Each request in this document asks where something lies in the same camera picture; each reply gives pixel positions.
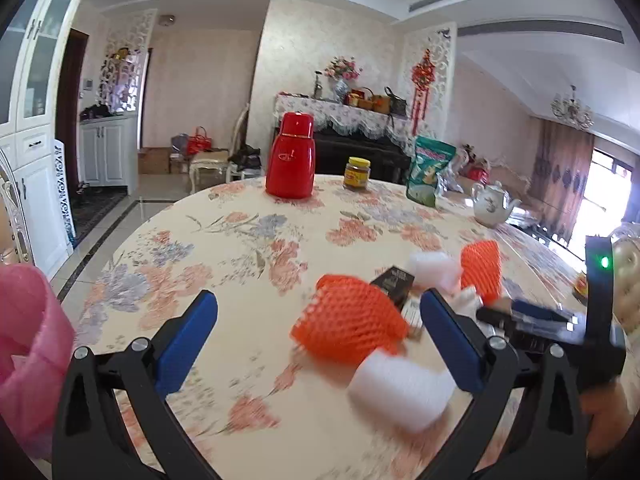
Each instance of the round table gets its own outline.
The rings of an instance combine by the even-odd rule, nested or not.
[[[216,186],[169,206],[121,245],[86,300],[77,343],[98,353],[151,338],[207,288],[218,322],[167,401],[222,478],[411,479],[470,397],[456,391],[433,426],[405,434],[350,401],[354,368],[313,360],[289,331],[326,273],[370,281],[413,251],[458,258],[484,238],[499,243],[512,297],[554,305],[570,290],[575,273],[551,251],[510,226],[481,226],[463,202],[427,208],[406,199],[404,187],[372,181],[356,193],[336,176],[316,176],[302,201],[267,195],[263,178]],[[444,369],[426,332],[406,348],[418,364]],[[638,388],[635,369],[628,375],[623,382]],[[118,400],[140,457],[158,466],[126,395]],[[513,396],[481,465],[496,459],[517,404]]]

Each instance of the red thermos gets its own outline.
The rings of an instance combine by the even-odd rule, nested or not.
[[[314,190],[316,143],[314,118],[288,112],[271,149],[267,193],[281,198],[307,198]]]

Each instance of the doormat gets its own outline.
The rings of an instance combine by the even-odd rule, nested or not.
[[[88,187],[82,195],[73,197],[71,216],[76,226],[76,239],[72,243],[74,249],[126,195],[126,186],[110,186]]]

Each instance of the green snack bag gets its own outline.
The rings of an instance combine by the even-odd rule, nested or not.
[[[455,146],[428,137],[418,137],[406,184],[406,197],[418,204],[436,207],[438,173],[447,167],[455,154]]]

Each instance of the wall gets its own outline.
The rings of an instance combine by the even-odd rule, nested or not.
[[[415,84],[412,75],[416,64],[420,63],[425,51],[430,53],[430,62],[435,65],[434,81],[429,89],[429,106],[425,120],[418,122],[419,135],[435,136],[441,139],[446,130],[451,101],[452,81],[456,59],[456,23],[441,23],[436,27],[415,30],[404,35],[401,68],[396,93],[405,98],[407,113],[413,109]]]
[[[464,57],[456,59],[445,142],[471,144],[479,156],[530,177],[540,137],[538,123],[493,77]]]
[[[251,98],[247,142],[268,154],[273,105],[281,91],[311,94],[316,70],[334,56],[363,67],[357,86],[380,93],[398,79],[402,37],[385,23],[303,0],[271,0]],[[324,95],[329,92],[322,78]]]
[[[607,139],[603,139],[601,137],[596,137],[593,143],[593,147],[596,150],[600,150],[601,152],[607,153],[607,155],[616,158],[617,160],[621,160],[622,162],[626,162],[632,168],[636,166],[636,160],[638,156],[630,152],[628,149],[623,148],[613,142],[610,142]]]
[[[100,67],[104,61],[104,49],[107,43],[110,20],[98,12],[98,9],[88,0],[81,0],[71,27],[89,35],[82,64],[80,86],[80,91],[84,94],[84,97],[80,99],[78,104],[79,110],[84,110],[96,104],[98,86],[100,85]],[[85,79],[94,80],[93,91],[82,90]]]
[[[204,126],[226,148],[249,100],[260,32],[162,29],[151,38],[143,146],[170,146],[171,137]]]

